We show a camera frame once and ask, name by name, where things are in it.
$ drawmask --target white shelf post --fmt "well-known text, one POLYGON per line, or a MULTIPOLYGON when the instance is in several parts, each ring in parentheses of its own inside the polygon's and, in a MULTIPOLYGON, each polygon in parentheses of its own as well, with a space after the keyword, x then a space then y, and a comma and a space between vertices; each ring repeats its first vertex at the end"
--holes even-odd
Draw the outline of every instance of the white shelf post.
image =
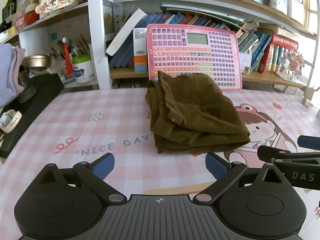
POLYGON ((102 0, 88 0, 90 34, 94 64, 97 72, 99 88, 111 89, 112 81, 108 59, 106 57, 106 43, 104 32, 104 15, 102 0))

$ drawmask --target cartoon girl print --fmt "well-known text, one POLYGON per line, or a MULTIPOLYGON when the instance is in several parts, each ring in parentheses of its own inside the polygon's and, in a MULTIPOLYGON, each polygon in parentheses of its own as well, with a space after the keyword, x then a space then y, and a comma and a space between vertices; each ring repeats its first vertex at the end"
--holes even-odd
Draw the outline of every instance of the cartoon girl print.
POLYGON ((229 162, 240 161, 249 167, 261 168, 264 162, 257 156, 260 145, 297 152, 294 141, 267 114, 257 112, 249 104, 241 104, 235 108, 250 132, 250 142, 236 150, 224 152, 229 162))

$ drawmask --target silver screw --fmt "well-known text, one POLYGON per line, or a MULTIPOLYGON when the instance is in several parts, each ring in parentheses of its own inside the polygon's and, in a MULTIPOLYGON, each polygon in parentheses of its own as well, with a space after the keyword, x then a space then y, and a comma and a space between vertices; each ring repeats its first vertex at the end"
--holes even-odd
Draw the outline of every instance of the silver screw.
POLYGON ((196 199, 201 202, 208 202, 211 200, 211 196, 208 194, 199 194, 196 196, 196 199))
POLYGON ((109 200, 112 202, 119 202, 119 201, 122 201, 123 199, 124 199, 124 196, 120 194, 112 194, 109 196, 109 200))

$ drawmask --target cartoon eye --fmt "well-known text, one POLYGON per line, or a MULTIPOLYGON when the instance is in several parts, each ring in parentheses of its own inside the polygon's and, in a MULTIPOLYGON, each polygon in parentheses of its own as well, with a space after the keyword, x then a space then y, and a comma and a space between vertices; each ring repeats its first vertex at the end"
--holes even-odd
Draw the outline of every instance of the cartoon eye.
POLYGON ((253 110, 253 107, 250 106, 250 105, 244 105, 243 107, 244 107, 244 109, 247 109, 247 110, 249 110, 249 111, 252 111, 252 110, 253 110))

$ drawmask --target gold bowl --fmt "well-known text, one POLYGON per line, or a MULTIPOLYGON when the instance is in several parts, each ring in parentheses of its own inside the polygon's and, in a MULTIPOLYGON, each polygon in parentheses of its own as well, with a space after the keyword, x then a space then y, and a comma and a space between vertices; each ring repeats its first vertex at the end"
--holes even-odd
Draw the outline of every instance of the gold bowl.
POLYGON ((51 61, 48 55, 31 55, 23 58, 22 65, 27 70, 44 70, 51 66, 51 61))

